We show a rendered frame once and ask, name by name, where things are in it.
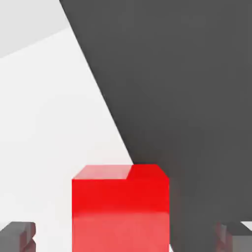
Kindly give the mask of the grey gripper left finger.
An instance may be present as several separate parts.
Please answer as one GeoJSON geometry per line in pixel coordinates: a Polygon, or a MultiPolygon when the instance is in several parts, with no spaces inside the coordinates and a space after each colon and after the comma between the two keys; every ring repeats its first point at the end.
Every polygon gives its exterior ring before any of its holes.
{"type": "Polygon", "coordinates": [[[0,252],[36,252],[36,224],[12,221],[0,231],[0,252]]]}

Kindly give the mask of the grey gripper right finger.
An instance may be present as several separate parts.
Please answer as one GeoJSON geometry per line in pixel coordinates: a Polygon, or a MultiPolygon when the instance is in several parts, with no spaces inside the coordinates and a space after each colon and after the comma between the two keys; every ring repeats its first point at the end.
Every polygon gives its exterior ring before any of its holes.
{"type": "Polygon", "coordinates": [[[217,223],[216,252],[252,252],[252,230],[241,222],[217,223]]]}

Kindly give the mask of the small red cube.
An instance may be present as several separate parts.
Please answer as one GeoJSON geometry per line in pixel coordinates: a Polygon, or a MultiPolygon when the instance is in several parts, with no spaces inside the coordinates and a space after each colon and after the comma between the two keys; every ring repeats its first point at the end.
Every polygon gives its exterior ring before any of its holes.
{"type": "Polygon", "coordinates": [[[75,175],[72,252],[169,252],[169,179],[162,169],[87,165],[75,175]]]}

